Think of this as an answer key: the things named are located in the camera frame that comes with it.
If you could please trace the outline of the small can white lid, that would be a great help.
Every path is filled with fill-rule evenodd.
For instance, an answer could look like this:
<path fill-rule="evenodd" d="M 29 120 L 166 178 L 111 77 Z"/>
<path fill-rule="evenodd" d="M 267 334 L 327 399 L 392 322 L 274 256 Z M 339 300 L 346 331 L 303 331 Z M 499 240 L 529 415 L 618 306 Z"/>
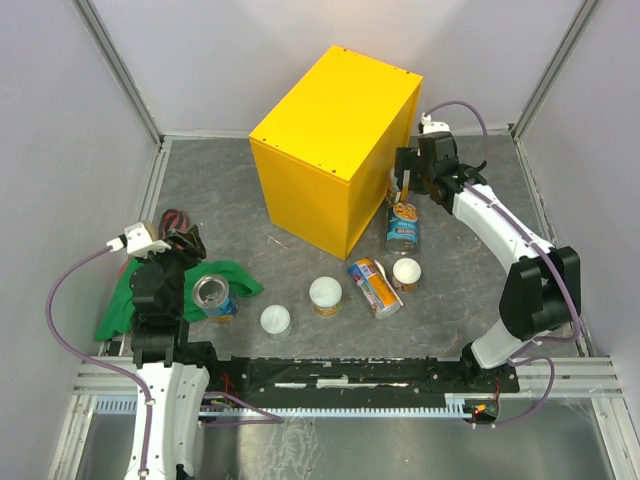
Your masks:
<path fill-rule="evenodd" d="M 391 283 L 396 290 L 410 292 L 416 288 L 421 274 L 422 269 L 416 260 L 401 258 L 393 265 Z"/>

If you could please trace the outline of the blue yellow can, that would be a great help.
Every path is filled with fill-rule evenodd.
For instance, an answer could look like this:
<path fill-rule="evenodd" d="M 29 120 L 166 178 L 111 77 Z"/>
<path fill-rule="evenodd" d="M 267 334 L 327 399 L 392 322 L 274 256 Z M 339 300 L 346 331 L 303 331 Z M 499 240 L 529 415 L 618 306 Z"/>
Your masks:
<path fill-rule="evenodd" d="M 357 260 L 348 268 L 348 273 L 377 319 L 386 319 L 403 306 L 387 281 L 384 269 L 375 260 L 368 257 Z"/>

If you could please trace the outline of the tall can with white spoon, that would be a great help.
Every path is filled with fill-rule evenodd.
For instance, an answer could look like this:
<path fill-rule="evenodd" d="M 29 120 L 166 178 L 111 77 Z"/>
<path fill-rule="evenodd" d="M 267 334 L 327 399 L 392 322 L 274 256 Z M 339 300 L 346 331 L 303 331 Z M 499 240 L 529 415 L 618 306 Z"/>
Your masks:
<path fill-rule="evenodd" d="M 391 206 L 399 202 L 405 202 L 410 190 L 410 171 L 396 171 L 392 169 L 389 173 L 387 185 L 386 203 Z"/>

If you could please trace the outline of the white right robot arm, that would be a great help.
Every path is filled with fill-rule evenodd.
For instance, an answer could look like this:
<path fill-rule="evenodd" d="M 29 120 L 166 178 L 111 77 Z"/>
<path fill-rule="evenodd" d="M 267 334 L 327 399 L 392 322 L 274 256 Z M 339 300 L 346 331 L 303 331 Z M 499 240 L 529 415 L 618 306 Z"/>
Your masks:
<path fill-rule="evenodd" d="M 450 132 L 436 131 L 414 148 L 398 148 L 393 170 L 401 191 L 428 196 L 468 226 L 507 274 L 498 320 L 462 353 L 459 379 L 472 391 L 486 388 L 496 368 L 532 343 L 560 342 L 557 329 L 570 326 L 571 342 L 582 333 L 578 253 L 536 235 L 498 199 L 482 169 L 460 161 Z"/>

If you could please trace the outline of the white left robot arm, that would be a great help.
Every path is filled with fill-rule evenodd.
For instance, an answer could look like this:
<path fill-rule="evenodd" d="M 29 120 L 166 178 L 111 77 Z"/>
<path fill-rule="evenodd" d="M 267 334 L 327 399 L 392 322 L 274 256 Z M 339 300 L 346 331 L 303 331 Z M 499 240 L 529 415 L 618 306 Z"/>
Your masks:
<path fill-rule="evenodd" d="M 124 231 L 129 256 L 142 265 L 131 276 L 134 376 L 138 389 L 128 479 L 191 479 L 205 390 L 221 378 L 209 342 L 191 342 L 184 318 L 185 273 L 206 250 L 197 227 L 160 239 L 152 225 Z"/>

